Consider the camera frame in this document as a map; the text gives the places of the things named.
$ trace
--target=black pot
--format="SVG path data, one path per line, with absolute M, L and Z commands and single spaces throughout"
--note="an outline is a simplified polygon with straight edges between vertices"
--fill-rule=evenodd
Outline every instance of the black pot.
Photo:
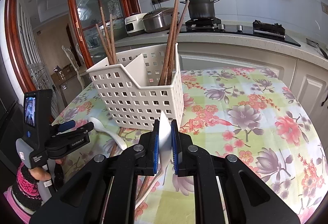
M 190 19 L 213 19 L 215 18 L 214 3 L 219 0 L 189 0 L 189 16 Z

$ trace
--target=white plastic basket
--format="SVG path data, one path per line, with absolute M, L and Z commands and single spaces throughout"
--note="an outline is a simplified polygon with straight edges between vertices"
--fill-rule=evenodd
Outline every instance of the white plastic basket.
M 184 105 L 177 43 L 172 84 L 157 86 L 165 49 L 158 44 L 119 52 L 118 64 L 104 58 L 87 70 L 118 126 L 152 130 L 163 110 L 180 127 Z

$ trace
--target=white spoon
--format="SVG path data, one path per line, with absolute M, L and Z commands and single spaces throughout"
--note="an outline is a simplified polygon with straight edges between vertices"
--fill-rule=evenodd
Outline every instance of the white spoon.
M 99 119 L 89 117 L 88 121 L 93 122 L 94 129 L 97 132 L 104 132 L 104 133 L 107 133 L 108 135 L 110 135 L 122 150 L 125 150 L 128 147 L 126 145 L 126 142 L 120 136 L 118 136 L 114 132 L 111 132 L 110 130 L 107 130 Z
M 165 170 L 172 158 L 172 130 L 171 125 L 163 111 L 161 111 L 161 118 L 159 121 L 158 145 L 159 162 L 161 164 L 161 168 L 151 181 L 145 193 L 143 193 L 142 196 L 136 200 L 135 208 L 137 208 L 142 203 L 142 201 L 147 197 L 152 188 L 155 186 L 155 183 L 160 179 L 161 176 L 165 174 Z

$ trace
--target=rice cooker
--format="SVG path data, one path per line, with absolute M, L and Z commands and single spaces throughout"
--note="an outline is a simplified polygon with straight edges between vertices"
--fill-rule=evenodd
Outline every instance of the rice cooker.
M 125 28 L 128 36 L 135 36 L 142 33 L 145 33 L 143 24 L 142 24 L 142 18 L 146 15 L 146 13 L 137 13 L 134 15 L 131 15 L 130 17 L 125 18 Z

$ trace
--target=floral tablecloth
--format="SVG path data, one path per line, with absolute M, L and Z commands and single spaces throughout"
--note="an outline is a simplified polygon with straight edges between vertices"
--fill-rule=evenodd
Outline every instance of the floral tablecloth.
M 291 91 L 268 68 L 188 71 L 181 79 L 185 108 L 180 131 L 212 155 L 237 155 L 304 223 L 328 190 L 328 165 L 311 120 Z M 119 132 L 92 83 L 55 123 L 74 119 L 77 128 L 90 116 Z M 130 146 L 144 132 L 126 129 L 122 137 Z M 114 144 L 110 136 L 92 131 L 90 140 L 66 157 L 66 180 L 96 154 L 109 156 Z M 138 179 L 138 188 L 142 180 Z M 193 179 L 174 175 L 171 162 L 136 209 L 135 220 L 194 224 Z

